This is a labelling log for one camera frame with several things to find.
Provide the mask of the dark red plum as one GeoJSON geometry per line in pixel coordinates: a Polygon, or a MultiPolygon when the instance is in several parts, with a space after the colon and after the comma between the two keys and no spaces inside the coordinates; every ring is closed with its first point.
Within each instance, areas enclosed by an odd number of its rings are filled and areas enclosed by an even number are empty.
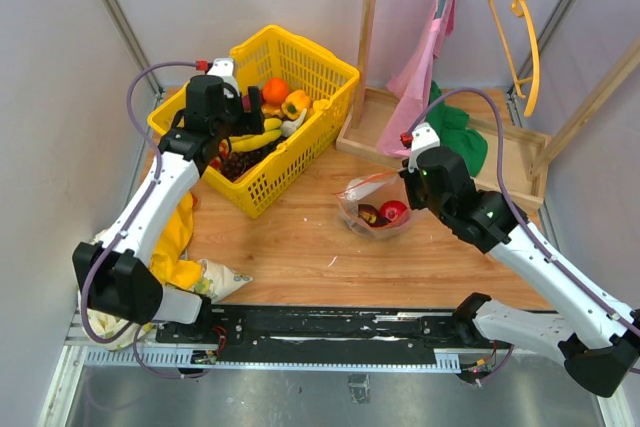
{"type": "Polygon", "coordinates": [[[370,204],[359,204],[357,214],[362,221],[372,228],[384,227],[389,223],[389,219],[370,204]]]}

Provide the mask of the clear zip top bag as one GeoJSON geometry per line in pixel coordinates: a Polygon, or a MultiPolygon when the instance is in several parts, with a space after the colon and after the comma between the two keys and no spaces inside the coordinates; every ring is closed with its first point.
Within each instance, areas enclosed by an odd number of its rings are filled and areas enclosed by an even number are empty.
{"type": "Polygon", "coordinates": [[[409,208],[404,182],[396,171],[355,178],[334,197],[342,224],[370,239],[398,236],[418,220],[409,208]]]}

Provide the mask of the dark grape bunch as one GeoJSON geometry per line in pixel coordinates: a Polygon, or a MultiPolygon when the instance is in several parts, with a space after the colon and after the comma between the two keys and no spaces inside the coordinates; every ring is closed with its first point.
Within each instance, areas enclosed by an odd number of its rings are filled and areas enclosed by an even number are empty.
{"type": "Polygon", "coordinates": [[[231,152],[229,156],[222,161],[220,173],[229,181],[235,182],[242,177],[251,168],[262,162],[269,154],[271,154],[281,139],[266,144],[256,150],[248,152],[231,152]]]}

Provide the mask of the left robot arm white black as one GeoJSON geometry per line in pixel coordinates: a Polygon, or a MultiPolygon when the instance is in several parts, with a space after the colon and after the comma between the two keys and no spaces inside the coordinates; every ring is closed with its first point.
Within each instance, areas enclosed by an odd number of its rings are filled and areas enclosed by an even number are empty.
{"type": "Polygon", "coordinates": [[[220,153],[222,141],[235,134],[262,133],[261,93],[242,92],[231,76],[197,75],[185,88],[185,106],[169,130],[154,143],[155,159],[134,197],[102,239],[81,242],[72,255],[87,335],[90,310],[128,323],[179,324],[190,341],[207,340],[214,330],[209,298],[162,284],[148,263],[180,201],[220,153]]]}

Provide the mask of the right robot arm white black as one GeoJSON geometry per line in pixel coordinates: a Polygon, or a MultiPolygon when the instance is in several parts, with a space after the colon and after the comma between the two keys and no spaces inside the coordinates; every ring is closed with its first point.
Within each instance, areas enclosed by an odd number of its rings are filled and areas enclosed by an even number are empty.
{"type": "Polygon", "coordinates": [[[569,262],[502,193],[475,187],[462,157],[444,146],[412,150],[400,172],[409,205],[429,210],[459,240],[509,267],[556,311],[554,318],[473,293],[456,309],[466,347],[506,342],[561,364],[582,388],[611,397],[639,359],[639,312],[569,262]]]}

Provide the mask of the red apple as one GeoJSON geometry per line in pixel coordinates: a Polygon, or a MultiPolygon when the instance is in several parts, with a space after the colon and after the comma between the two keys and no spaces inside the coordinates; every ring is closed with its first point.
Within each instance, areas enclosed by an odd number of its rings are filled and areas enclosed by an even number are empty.
{"type": "Polygon", "coordinates": [[[384,220],[386,225],[400,225],[410,217],[408,206],[399,200],[389,200],[382,204],[379,208],[379,214],[380,219],[384,220]]]}

